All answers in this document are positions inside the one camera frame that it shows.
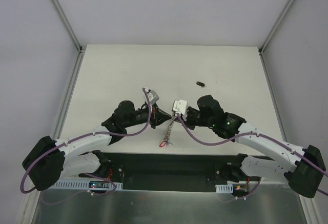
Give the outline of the metal disc with keyrings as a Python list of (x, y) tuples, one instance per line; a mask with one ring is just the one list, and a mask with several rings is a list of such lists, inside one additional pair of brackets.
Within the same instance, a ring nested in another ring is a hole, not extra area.
[(165, 142), (169, 142), (170, 137), (171, 137), (171, 132), (172, 132), (172, 129), (173, 129), (173, 126), (174, 126), (174, 123), (176, 122), (176, 120), (177, 120), (177, 117), (173, 114), (171, 116), (171, 119), (166, 128), (166, 133), (165, 133), (165, 136), (163, 139)]

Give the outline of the black key fob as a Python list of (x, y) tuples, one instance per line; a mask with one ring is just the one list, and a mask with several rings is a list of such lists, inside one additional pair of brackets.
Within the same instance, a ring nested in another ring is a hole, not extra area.
[(202, 88), (205, 88), (206, 87), (205, 83), (202, 83), (202, 82), (196, 82), (196, 84), (198, 86), (202, 87)]

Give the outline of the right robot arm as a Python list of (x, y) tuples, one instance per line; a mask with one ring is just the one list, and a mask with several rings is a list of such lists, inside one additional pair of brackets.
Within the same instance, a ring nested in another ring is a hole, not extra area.
[(241, 162), (231, 166), (231, 176), (236, 180), (247, 176), (274, 179), (299, 195), (313, 198), (327, 176), (321, 152), (312, 145), (304, 148), (272, 138), (244, 118), (221, 108), (173, 108), (172, 112), (187, 133), (195, 127), (207, 127), (222, 138), (220, 145), (233, 141), (268, 157), (244, 156)]

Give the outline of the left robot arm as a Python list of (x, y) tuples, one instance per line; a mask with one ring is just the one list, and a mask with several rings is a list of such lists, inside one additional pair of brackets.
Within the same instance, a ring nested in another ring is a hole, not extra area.
[(42, 137), (23, 160), (25, 173), (20, 190), (28, 193), (24, 188), (26, 178), (31, 179), (34, 190), (43, 191), (63, 177), (85, 173), (104, 177), (108, 174), (109, 163), (100, 151), (102, 147), (128, 137), (129, 127), (143, 125), (134, 133), (137, 136), (147, 127), (154, 129), (170, 118), (170, 114), (154, 102), (144, 103), (136, 109), (131, 101), (124, 100), (108, 119), (89, 133), (71, 139)]

